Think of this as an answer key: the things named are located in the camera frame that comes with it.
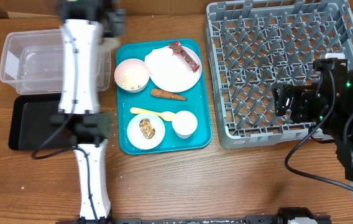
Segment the white cup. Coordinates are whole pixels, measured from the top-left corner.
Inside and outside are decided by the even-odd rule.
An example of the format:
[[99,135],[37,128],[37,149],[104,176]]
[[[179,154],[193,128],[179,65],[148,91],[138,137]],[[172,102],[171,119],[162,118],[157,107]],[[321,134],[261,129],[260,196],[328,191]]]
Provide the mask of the white cup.
[[198,120],[190,111],[179,111],[172,120],[172,128],[179,138],[189,138],[197,129]]

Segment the large white plate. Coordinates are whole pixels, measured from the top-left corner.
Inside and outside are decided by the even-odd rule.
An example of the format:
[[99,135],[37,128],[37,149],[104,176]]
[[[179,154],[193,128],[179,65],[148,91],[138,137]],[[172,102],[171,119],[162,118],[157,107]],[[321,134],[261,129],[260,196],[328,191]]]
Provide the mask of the large white plate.
[[149,70],[150,78],[158,88],[172,93],[179,93],[189,90],[199,81],[202,72],[201,59],[190,48],[185,46],[183,48],[200,66],[199,70],[193,72],[185,60],[180,55],[174,54],[172,50],[172,55],[169,56],[165,66],[154,71]]

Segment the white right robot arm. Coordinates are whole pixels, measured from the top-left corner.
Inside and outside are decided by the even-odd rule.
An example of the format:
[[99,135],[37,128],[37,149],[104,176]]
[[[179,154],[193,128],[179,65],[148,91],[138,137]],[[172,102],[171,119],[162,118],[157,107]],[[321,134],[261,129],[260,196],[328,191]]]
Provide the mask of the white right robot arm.
[[353,70],[337,67],[319,68],[321,79],[305,86],[276,83],[272,86],[275,114],[291,112],[295,123],[313,122],[308,134],[291,150],[296,152],[314,132],[321,129],[333,138],[337,159],[345,169],[343,184],[318,175],[297,170],[289,165],[292,153],[285,158],[285,167],[292,173],[336,185],[353,193]]

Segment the rice grains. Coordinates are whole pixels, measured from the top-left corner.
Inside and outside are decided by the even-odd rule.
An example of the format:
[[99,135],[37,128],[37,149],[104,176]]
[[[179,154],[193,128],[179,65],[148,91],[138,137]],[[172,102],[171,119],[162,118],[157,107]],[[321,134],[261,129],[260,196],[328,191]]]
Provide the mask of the rice grains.
[[145,84],[145,77],[137,73],[125,74],[121,77],[120,85],[125,90],[138,90]]

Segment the pink bowl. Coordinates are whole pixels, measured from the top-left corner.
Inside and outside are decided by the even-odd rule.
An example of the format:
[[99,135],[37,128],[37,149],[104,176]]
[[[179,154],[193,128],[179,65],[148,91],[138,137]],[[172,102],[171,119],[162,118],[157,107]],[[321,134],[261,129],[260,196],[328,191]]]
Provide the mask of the pink bowl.
[[118,87],[130,93],[142,91],[148,84],[150,72],[146,64],[136,58],[122,61],[115,69],[114,79]]

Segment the red snack wrapper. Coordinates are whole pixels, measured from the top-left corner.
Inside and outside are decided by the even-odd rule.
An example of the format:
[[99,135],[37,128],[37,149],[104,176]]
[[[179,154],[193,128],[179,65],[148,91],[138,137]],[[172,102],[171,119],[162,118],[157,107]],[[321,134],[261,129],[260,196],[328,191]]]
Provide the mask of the red snack wrapper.
[[180,55],[193,72],[197,72],[199,70],[200,66],[196,63],[194,58],[191,57],[190,54],[183,48],[179,40],[169,44],[168,47],[173,50],[174,54]]

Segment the white tissue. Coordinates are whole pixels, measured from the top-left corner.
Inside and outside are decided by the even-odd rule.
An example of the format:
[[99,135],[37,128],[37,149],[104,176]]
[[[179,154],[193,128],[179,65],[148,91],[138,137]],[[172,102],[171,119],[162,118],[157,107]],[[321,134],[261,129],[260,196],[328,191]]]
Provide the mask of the white tissue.
[[164,47],[160,49],[154,49],[145,56],[145,64],[148,66],[150,71],[154,71],[167,64],[169,56],[172,55],[172,50]]

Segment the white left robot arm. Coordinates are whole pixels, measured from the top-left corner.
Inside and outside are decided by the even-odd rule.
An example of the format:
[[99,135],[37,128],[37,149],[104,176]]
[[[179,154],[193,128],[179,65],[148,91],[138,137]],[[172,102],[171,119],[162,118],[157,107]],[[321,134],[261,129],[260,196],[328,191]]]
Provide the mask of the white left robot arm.
[[60,1],[63,45],[63,85],[54,136],[70,132],[81,190],[77,223],[111,223],[111,202],[106,188],[105,155],[111,135],[111,115],[98,100],[98,54],[111,51],[123,33],[124,11],[108,0]]

